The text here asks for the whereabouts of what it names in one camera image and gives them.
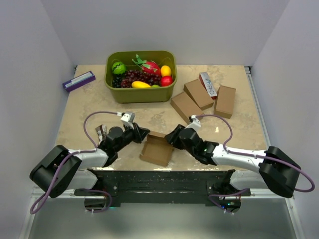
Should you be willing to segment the brown paper box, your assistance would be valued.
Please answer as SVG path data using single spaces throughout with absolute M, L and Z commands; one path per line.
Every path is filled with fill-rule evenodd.
M 151 131 L 140 154 L 142 161 L 159 166 L 168 166 L 173 147 L 165 140 L 165 134 Z

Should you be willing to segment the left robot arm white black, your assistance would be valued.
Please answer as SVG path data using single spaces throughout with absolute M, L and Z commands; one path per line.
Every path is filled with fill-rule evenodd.
M 39 188 L 47 192 L 52 184 L 49 197 L 56 198 L 65 190 L 86 188 L 91 195 L 103 191 L 103 183 L 89 173 L 84 185 L 79 182 L 84 175 L 80 172 L 93 167 L 107 167 L 118 158 L 118 152 L 131 142 L 142 143 L 150 133 L 147 128 L 133 123 L 132 127 L 114 126 L 96 149 L 71 150 L 63 145 L 55 146 L 31 171 L 29 177 Z

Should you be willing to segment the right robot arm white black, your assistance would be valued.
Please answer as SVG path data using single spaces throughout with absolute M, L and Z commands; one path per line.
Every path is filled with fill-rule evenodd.
M 203 140 L 196 130 L 180 124 L 164 138 L 168 144 L 186 150 L 202 164 L 242 169 L 228 174 L 220 185 L 215 186 L 218 193 L 232 196 L 243 189 L 267 188 L 281 197 L 293 196 L 300 166 L 277 147 L 270 146 L 265 151 L 225 149 L 222 144 Z

